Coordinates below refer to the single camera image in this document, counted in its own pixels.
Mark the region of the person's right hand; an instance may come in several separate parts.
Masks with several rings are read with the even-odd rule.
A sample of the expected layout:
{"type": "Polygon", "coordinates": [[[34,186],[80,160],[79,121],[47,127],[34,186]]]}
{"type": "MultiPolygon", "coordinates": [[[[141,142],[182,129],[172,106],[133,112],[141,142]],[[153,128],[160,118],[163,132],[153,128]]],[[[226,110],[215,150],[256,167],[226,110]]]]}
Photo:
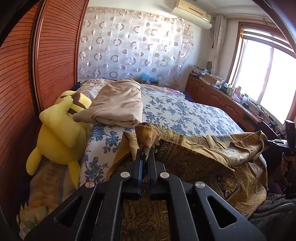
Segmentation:
{"type": "Polygon", "coordinates": [[[295,154],[281,156],[281,171],[285,185],[295,186],[295,154]]]}

